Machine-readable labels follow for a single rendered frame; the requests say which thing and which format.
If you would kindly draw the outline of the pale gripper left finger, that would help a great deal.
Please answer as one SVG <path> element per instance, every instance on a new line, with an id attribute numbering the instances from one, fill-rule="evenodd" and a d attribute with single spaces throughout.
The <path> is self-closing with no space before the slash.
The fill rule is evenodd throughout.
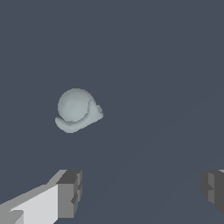
<path id="1" fill-rule="evenodd" d="M 82 195 L 82 171 L 59 170 L 45 185 L 0 205 L 0 224 L 55 224 L 73 218 Z"/>

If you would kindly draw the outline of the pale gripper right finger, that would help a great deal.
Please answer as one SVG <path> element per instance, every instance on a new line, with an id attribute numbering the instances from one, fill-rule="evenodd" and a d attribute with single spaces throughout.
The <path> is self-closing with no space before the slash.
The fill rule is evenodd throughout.
<path id="1" fill-rule="evenodd" d="M 200 178 L 203 196 L 224 214 L 224 170 L 202 171 Z"/>

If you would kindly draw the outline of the pale grey rounded object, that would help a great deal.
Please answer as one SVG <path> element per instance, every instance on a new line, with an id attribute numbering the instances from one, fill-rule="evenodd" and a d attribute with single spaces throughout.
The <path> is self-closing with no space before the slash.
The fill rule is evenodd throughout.
<path id="1" fill-rule="evenodd" d="M 59 117 L 56 125 L 66 133 L 74 133 L 103 118 L 102 108 L 86 90 L 73 88 L 67 90 L 58 103 Z"/>

